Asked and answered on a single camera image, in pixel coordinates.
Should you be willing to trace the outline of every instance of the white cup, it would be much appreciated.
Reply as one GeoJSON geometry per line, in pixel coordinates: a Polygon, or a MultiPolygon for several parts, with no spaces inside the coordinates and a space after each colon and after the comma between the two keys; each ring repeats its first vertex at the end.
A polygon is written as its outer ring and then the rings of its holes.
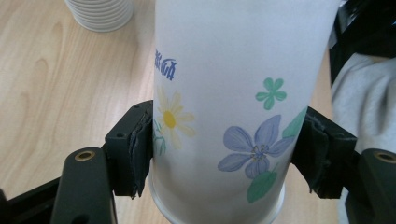
{"type": "Polygon", "coordinates": [[[153,199],[172,223],[268,223],[339,0],[157,0],[153,199]]]}

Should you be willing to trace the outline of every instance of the screw hole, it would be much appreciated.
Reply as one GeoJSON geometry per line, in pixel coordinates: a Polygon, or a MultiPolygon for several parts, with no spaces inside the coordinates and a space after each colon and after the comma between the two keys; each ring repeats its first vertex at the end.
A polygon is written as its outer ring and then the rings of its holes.
{"type": "Polygon", "coordinates": [[[396,163],[396,156],[387,152],[376,152],[375,156],[384,162],[396,163]]]}
{"type": "Polygon", "coordinates": [[[125,137],[125,135],[126,135],[125,133],[117,133],[116,136],[117,136],[117,137],[125,137]]]}
{"type": "Polygon", "coordinates": [[[72,224],[86,224],[89,221],[90,217],[88,215],[79,215],[73,219],[72,224]]]}
{"type": "Polygon", "coordinates": [[[90,160],[94,156],[95,156],[95,153],[93,151],[82,151],[76,155],[75,160],[76,161],[87,161],[87,160],[90,160]]]}

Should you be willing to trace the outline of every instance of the wooden table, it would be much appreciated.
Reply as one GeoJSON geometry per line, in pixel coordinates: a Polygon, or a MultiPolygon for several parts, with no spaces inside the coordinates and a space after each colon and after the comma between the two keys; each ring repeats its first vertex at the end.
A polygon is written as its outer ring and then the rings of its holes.
{"type": "MultiPolygon", "coordinates": [[[[61,0],[0,0],[0,188],[13,198],[60,176],[64,159],[99,147],[132,105],[152,99],[154,0],[111,33],[79,26],[61,0]]],[[[328,58],[312,106],[331,115],[328,58]]],[[[337,223],[293,165],[276,223],[337,223]]],[[[146,188],[117,197],[119,223],[167,223],[146,188]]]]}

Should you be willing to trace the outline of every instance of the stacked cups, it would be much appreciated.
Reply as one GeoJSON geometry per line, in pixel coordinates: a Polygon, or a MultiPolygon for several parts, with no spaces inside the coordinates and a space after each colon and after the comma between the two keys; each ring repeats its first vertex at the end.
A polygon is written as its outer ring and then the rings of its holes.
{"type": "Polygon", "coordinates": [[[95,32],[110,32],[131,19],[131,0],[64,0],[76,21],[95,32]]]}

